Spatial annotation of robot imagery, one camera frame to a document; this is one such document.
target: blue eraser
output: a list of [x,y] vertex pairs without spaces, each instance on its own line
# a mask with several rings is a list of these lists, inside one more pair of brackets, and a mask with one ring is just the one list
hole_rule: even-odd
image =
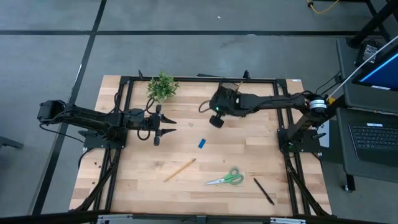
[[201,139],[200,143],[199,143],[199,148],[203,148],[203,145],[205,144],[206,140]]

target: green leaves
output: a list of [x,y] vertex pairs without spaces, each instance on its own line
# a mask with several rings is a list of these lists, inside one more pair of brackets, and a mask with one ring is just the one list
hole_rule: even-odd
[[154,98],[155,101],[161,103],[167,98],[174,96],[175,91],[179,87],[178,82],[174,82],[173,77],[166,75],[164,72],[160,72],[159,78],[152,78],[148,84],[148,98]]

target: black marker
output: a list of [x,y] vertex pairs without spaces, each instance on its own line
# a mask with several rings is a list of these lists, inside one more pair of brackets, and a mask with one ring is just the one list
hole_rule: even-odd
[[261,189],[262,193],[264,193],[264,195],[267,197],[269,203],[274,204],[274,202],[272,201],[272,199],[269,197],[269,195],[267,194],[267,192],[261,187],[260,183],[256,180],[256,178],[253,178],[255,183],[257,184],[257,186],[259,186],[259,188]]

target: wooden table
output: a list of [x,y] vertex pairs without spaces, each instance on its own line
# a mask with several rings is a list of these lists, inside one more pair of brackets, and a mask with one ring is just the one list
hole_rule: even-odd
[[[95,110],[107,112],[113,108],[119,80],[120,76],[104,76]],[[300,80],[287,80],[287,84],[290,93],[303,90]],[[147,82],[134,82],[130,108],[145,108],[146,86]],[[287,174],[276,135],[279,127],[276,110],[262,110],[246,118],[227,116],[224,126],[217,129],[209,123],[214,112],[199,113],[198,106],[211,98],[218,84],[181,82],[180,86],[176,96],[162,104],[164,115],[177,124],[161,124],[161,128],[177,128],[177,131],[161,137],[157,147],[152,138],[141,141],[136,131],[129,131],[126,147],[121,153],[111,211],[291,216]],[[262,96],[273,95],[271,84],[243,83],[239,90]],[[293,110],[293,117],[297,121],[301,113]],[[285,111],[284,121],[287,124]],[[206,143],[200,149],[198,145],[202,138]],[[103,155],[104,149],[95,149],[83,158],[70,208],[79,206],[98,182]],[[192,165],[163,182],[193,158],[197,160]],[[319,161],[310,153],[301,153],[301,159],[306,186],[330,213]],[[244,174],[242,184],[204,185],[226,175],[232,166],[237,166]],[[265,188],[275,206],[267,201],[253,177]],[[104,207],[107,188],[106,185],[100,208]],[[300,213],[303,213],[297,186],[296,193]]]

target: scissors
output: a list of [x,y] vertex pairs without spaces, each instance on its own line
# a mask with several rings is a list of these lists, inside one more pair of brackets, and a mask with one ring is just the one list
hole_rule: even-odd
[[229,174],[226,175],[225,177],[218,179],[218,180],[212,180],[210,182],[207,182],[206,185],[212,185],[212,184],[222,184],[222,183],[229,183],[232,185],[237,185],[240,184],[243,181],[244,177],[242,174],[239,173],[238,168],[233,167],[230,171]]

